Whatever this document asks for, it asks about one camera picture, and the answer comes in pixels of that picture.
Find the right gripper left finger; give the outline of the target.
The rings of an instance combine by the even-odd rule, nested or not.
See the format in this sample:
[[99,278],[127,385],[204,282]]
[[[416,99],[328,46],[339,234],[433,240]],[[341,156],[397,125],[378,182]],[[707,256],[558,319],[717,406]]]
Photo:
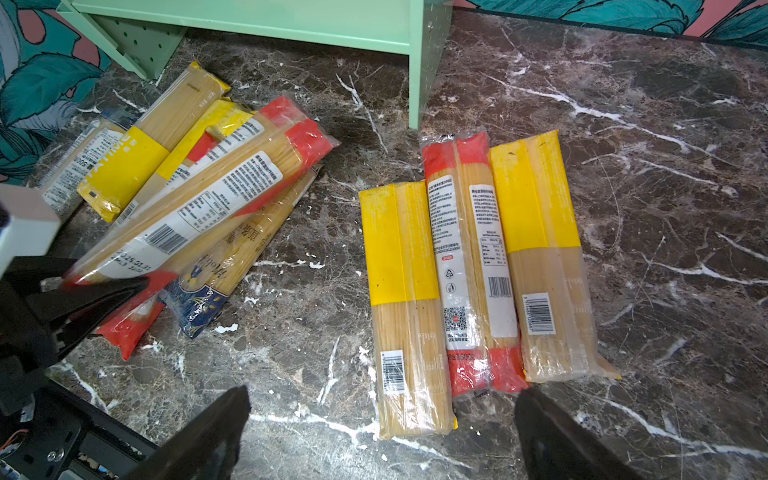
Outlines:
[[229,479],[251,406],[245,386],[233,387],[124,477]]

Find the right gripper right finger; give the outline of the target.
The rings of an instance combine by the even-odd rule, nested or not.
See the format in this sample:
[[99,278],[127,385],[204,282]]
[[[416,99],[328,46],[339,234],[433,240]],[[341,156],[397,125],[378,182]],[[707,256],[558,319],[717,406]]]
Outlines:
[[536,387],[520,392],[514,420],[530,479],[640,477]]

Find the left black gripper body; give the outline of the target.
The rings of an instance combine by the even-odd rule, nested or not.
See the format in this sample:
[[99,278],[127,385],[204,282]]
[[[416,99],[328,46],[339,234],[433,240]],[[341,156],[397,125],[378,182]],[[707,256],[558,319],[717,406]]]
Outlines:
[[33,189],[1,186],[1,417],[17,413],[28,397],[51,380],[51,366],[33,366],[20,357],[17,327],[23,315],[21,295],[43,287],[40,282],[11,279],[11,262],[17,256],[45,256],[60,227],[60,219]]

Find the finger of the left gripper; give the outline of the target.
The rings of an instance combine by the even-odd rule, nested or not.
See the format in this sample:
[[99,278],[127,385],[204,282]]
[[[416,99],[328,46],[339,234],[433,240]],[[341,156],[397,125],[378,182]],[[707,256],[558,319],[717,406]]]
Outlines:
[[11,262],[11,279],[37,281],[60,278],[75,263],[74,259],[55,256],[17,256]]
[[20,357],[33,366],[51,366],[65,359],[148,284],[148,278],[136,277],[47,292],[36,288],[22,294],[23,315],[17,327]]

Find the blue-end yellow spaghetti bag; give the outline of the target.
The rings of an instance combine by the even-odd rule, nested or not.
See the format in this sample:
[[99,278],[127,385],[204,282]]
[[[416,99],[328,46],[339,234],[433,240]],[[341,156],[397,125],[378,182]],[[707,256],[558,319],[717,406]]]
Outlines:
[[222,312],[268,243],[318,176],[322,165],[311,167],[228,236],[218,241],[160,294],[187,337],[196,338]]

